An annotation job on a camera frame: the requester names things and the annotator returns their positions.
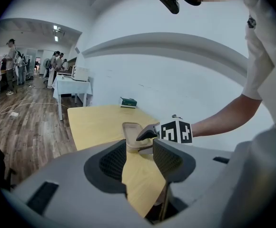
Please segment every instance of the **light wood tabletop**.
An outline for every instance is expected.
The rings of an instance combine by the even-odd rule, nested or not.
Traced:
[[[124,122],[138,123],[143,128],[158,122],[140,109],[118,105],[69,108],[68,117],[78,151],[125,139],[122,129]],[[150,211],[166,184],[153,155],[129,152],[122,182],[127,186],[128,201],[142,217]]]

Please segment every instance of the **beige tray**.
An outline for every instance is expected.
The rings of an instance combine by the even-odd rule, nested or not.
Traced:
[[[150,139],[143,141],[136,141],[139,133],[143,130],[142,126],[138,123],[123,123],[122,124],[124,137],[127,141],[127,151],[130,153],[137,152],[139,149],[148,147],[152,143]]]

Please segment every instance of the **black and white marker cube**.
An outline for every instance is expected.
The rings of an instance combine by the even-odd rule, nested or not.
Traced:
[[[170,121],[162,121],[160,127],[161,139],[183,144],[192,144],[193,142],[191,124],[182,119],[173,118]]]

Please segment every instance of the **green object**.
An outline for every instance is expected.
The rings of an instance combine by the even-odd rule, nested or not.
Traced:
[[[120,97],[120,106],[121,107],[136,108],[137,101],[135,101],[134,99],[126,99],[126,98]]]

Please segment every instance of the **wooden floor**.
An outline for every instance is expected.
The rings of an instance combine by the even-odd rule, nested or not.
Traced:
[[[21,105],[52,103],[20,106],[15,110],[18,117],[10,116],[10,113],[0,114],[0,149],[5,154],[6,170],[11,167],[17,172],[12,177],[12,184],[20,183],[53,158],[76,151],[67,108],[62,106],[63,121],[60,121],[53,90],[44,86],[42,78],[35,75],[33,81],[19,86],[18,92],[11,96],[6,96],[6,91],[0,92],[0,112],[24,99],[27,100]],[[67,107],[82,107],[80,100],[75,104],[71,97],[63,97],[61,101]]]

